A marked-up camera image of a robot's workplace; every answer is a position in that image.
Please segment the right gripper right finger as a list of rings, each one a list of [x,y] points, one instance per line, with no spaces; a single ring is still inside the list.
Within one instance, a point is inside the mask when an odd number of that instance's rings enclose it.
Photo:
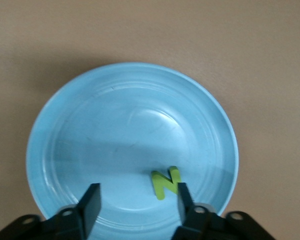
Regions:
[[[178,211],[181,225],[173,240],[224,240],[226,234],[218,229],[218,215],[208,205],[194,203],[186,183],[178,184]]]

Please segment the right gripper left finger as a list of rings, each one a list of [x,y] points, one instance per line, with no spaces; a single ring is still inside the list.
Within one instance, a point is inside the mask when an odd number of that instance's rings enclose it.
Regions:
[[[42,222],[41,240],[86,240],[101,211],[101,185],[91,184],[75,205],[61,208]]]

